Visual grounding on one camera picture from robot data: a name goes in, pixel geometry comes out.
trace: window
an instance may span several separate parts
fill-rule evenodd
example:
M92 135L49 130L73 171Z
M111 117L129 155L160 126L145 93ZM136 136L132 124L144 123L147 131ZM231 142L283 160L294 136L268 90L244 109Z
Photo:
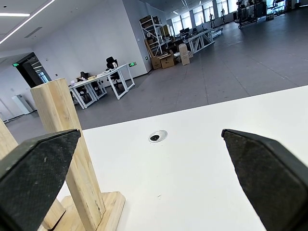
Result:
M213 19L214 17L214 8L213 8L213 2L207 2L206 4L203 5L203 9L204 9L204 15L205 15L205 21L209 22L210 21L210 14L213 15Z
M171 35L172 35L172 36L175 36L175 35L174 35L174 32L173 32L173 26L170 26L170 31L171 31Z
M194 15L194 21L196 22L196 26L201 25L204 22L202 6L199 6L192 10Z
M192 21L191 21L191 14L188 12L184 13L181 15L182 22L183 22L183 27L184 29L189 28L192 29Z
M172 24L173 24L173 29L175 35L178 35L180 33L180 30L183 29L182 22L181 22L181 17L175 17L172 19Z
M37 74L40 77L40 79L43 81L43 83L48 83L49 82L49 80L45 76L44 72L40 72L40 73L37 73Z
M237 0L228 0L228 3L229 3L229 12L237 11L237 5L236 5Z
M228 4L227 4L227 0L217 0L217 9L218 9L218 15L220 17L222 17L222 9L224 9L225 11L225 15L227 15L228 12Z

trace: white table frame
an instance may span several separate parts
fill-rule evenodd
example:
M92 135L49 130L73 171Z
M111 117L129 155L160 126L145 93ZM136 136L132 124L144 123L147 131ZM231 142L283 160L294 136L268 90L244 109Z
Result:
M123 74L121 72L121 70L123 68L127 68L128 70L128 74L129 74L129 79L132 81L132 84L128 87L126 82L125 82L125 79L123 77ZM111 75L118 72L119 73L119 77L120 77L120 81L121 83L123 84L123 87L124 87L124 92L121 93L120 95L117 93L116 91L116 88L111 80ZM134 82L134 79L131 75L131 72L129 70L129 65L128 64L124 64L124 65L121 65L119 66L118 68L116 69L113 69L111 70L110 72L108 73L101 73L101 74L98 74L96 76L96 78L94 79L90 79L90 80L85 80L85 81L82 81L82 82L78 82L77 84L69 87L69 90L72 92L72 94L74 95L74 97L77 99L78 103L80 104L81 108L82 109L86 109L88 106L90 106L91 104L93 104L94 102L96 102L97 100L99 100L101 97L103 97L105 94L107 94L107 91L105 89L105 87L103 86L103 83L101 81L102 78L104 77L107 77L109 82L110 82L110 86L112 87L112 90L114 91L115 95L116 95L116 98L118 100L120 100L133 86L135 86L135 82ZM91 83L92 82L97 82L101 91L103 92L103 94L101 95L97 95L95 90L93 89ZM87 92L89 93L90 97L91 97L91 101L88 102L88 103L85 103L82 99L82 97L80 96L79 92L77 91L77 88L78 87L82 87L84 86L87 90Z
M91 97L91 101L88 103L85 103L81 97L81 95L79 94L79 92L77 91L77 87L73 87L70 88L70 91L72 92L73 96L76 98L77 102L80 104L82 109L86 109L88 108L88 106L90 106L91 104L95 103L97 101L97 98L95 97L95 95L92 92L91 87L89 86L90 84L85 84L85 85L78 85L77 87L82 87L84 86L85 89L87 90L87 93L89 94L89 96Z
M218 29L216 28L216 29L207 30L205 32L202 32L190 38L188 42L189 42L192 52L196 54L197 52L204 49L205 47L212 45L214 43L212 31L218 30Z

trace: ceiling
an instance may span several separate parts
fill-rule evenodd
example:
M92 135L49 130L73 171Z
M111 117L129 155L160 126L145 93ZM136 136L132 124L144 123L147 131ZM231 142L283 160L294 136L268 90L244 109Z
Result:
M1 0L0 13L32 13L50 0ZM92 8L102 0L55 0L46 9L0 44L1 51L11 51L32 47L79 14ZM13 30L25 17L0 17L0 38ZM25 38L34 30L34 34Z
M178 14L185 13L193 8L199 6L200 0L186 0L187 6L184 6L182 0L141 0L143 2L149 3L166 13L167 19L176 17L177 15L173 13L176 11ZM204 4L210 0L202 0L201 4Z

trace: doorway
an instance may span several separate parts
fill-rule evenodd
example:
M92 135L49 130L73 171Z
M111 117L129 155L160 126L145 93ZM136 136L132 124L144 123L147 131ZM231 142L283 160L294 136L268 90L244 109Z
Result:
M31 88L51 81L34 53L27 55L14 65Z

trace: white desk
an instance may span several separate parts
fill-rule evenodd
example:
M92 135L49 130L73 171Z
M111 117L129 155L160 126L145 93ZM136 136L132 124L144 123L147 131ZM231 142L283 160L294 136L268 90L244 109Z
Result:
M123 74L121 72L121 70L124 69L124 68L127 68L129 79L132 81L132 84L130 86L127 86L127 84L125 82L125 79L123 77ZM120 81L122 82L123 87L124 87L124 92L121 93L120 95L117 93L116 88L114 87L114 84L113 84L113 82L111 80L111 75L116 73L116 72L118 72L119 77L120 77ZM89 80L81 81L81 82L78 82L75 85L69 87L69 90L72 92L74 97L77 99L77 101L80 104L82 109L86 109L92 103L96 102L101 97L103 97L105 94L107 94L106 89L103 86L103 83L101 81L101 79L104 78L104 77L108 78L108 80L110 82L110 85L111 85L111 87L112 87L112 89L113 89L113 91L114 91L114 93L116 95L116 98L118 100L120 100L120 98L123 97L135 85L135 82L134 82L133 77L132 77L132 75L130 73L129 65L128 64L121 65L121 66L119 66L116 69L110 70L108 73L103 72L101 74L96 75L95 77L96 78L94 78L94 79L89 79ZM96 94L95 90L93 89L93 87L91 85L92 82L97 82L98 83L99 88L102 91L101 95L97 95ZM88 103L85 103L83 101L82 97L80 96L79 92L77 91L77 88L82 87L82 86L84 86L86 88L87 92L89 93L89 95L91 97L91 101L88 102Z
M101 190L126 197L118 231L264 231L221 131L276 139L308 166L307 97L308 86L85 130ZM159 129L168 137L150 143Z

